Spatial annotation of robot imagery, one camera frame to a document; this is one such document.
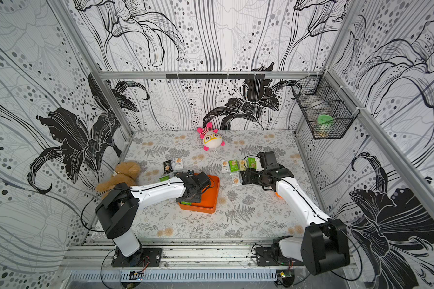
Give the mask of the white front cookie packet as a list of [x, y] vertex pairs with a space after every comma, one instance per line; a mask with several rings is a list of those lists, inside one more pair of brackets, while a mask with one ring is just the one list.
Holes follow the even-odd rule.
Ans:
[[183, 169], [184, 169], [184, 166], [183, 166], [183, 159], [182, 159], [182, 158], [175, 158], [175, 159], [174, 159], [174, 169], [175, 169], [176, 171], [180, 171], [180, 170], [183, 170]]

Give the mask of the white cookie packet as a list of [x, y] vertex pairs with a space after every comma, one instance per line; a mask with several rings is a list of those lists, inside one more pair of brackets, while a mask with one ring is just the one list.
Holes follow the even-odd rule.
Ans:
[[241, 185], [241, 179], [239, 173], [231, 173], [230, 176], [231, 176], [232, 186], [236, 187]]
[[221, 163], [221, 172], [222, 173], [230, 173], [230, 166], [229, 166], [229, 162], [224, 160]]
[[183, 166], [183, 159], [182, 159], [182, 158], [175, 158], [175, 159], [174, 159], [174, 169], [175, 169], [176, 171], [180, 171], [180, 170], [183, 170], [183, 169], [184, 169], [184, 166]]

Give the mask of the white back cookie packet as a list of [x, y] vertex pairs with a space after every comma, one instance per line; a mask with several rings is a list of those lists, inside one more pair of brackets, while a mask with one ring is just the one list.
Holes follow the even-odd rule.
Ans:
[[241, 179], [239, 173], [231, 173], [230, 176], [231, 176], [232, 186], [236, 187], [241, 185]]

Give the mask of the dark brown cookie packet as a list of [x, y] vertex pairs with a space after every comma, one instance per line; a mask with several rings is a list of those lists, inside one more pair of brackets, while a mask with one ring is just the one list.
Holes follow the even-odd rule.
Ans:
[[163, 162], [163, 172], [164, 174], [173, 172], [172, 160], [166, 160]]

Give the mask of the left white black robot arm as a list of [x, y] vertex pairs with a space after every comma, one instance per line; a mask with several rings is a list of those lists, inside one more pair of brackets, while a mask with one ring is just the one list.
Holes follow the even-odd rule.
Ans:
[[137, 213], [143, 209], [174, 199], [181, 203], [199, 203], [201, 195], [213, 187], [206, 173], [182, 172], [176, 176], [150, 185], [129, 187], [116, 185], [98, 204], [95, 214], [103, 231], [112, 240], [123, 257], [131, 257], [142, 250], [131, 226]]

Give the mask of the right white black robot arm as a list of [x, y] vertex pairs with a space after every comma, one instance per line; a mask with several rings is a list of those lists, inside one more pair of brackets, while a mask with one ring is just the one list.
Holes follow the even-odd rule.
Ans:
[[350, 264], [347, 229], [341, 220], [332, 220], [300, 187], [285, 167], [260, 172], [242, 172], [245, 184], [276, 192], [301, 221], [302, 237], [283, 236], [273, 240], [268, 254], [274, 263], [302, 263], [312, 275], [330, 272]]

